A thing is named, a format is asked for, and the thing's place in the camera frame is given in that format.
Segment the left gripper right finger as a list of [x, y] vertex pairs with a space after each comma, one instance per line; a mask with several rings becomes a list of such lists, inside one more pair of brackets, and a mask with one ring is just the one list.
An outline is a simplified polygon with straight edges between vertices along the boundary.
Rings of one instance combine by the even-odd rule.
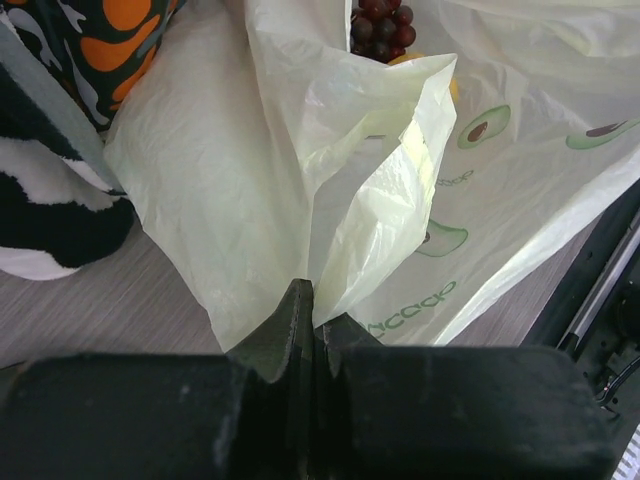
[[342, 314], [319, 327], [319, 348], [330, 375], [339, 374], [345, 351], [382, 346], [378, 339], [348, 314]]

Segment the avocado print plastic bag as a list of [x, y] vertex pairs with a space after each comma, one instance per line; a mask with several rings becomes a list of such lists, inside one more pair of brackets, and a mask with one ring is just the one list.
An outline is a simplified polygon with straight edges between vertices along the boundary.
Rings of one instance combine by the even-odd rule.
[[445, 344], [639, 177], [635, 1], [416, 1], [420, 58], [346, 1], [193, 1], [105, 157], [223, 349], [308, 279], [313, 321]]

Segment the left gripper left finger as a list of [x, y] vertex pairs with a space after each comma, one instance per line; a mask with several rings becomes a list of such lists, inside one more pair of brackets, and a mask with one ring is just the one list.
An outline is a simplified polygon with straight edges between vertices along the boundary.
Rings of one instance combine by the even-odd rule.
[[309, 370], [313, 303], [312, 283], [294, 279], [275, 311], [227, 355], [270, 384], [284, 379], [294, 368]]

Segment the dark red fake grapes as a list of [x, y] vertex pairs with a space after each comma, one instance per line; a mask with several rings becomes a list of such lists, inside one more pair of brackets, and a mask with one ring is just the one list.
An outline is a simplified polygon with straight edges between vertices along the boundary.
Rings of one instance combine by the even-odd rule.
[[350, 15], [350, 52], [387, 65], [421, 54], [410, 54], [417, 32], [414, 11], [401, 0], [359, 0]]

